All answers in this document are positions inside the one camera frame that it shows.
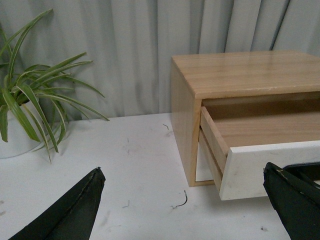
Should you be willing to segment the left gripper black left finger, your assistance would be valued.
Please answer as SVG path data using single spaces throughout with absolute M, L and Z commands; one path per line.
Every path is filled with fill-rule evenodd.
M 88 240 L 106 178 L 100 167 L 84 176 L 11 240 Z

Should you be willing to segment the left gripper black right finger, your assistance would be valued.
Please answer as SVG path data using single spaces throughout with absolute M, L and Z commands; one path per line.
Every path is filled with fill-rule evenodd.
M 320 238 L 320 190 L 268 162 L 263 186 L 292 240 Z

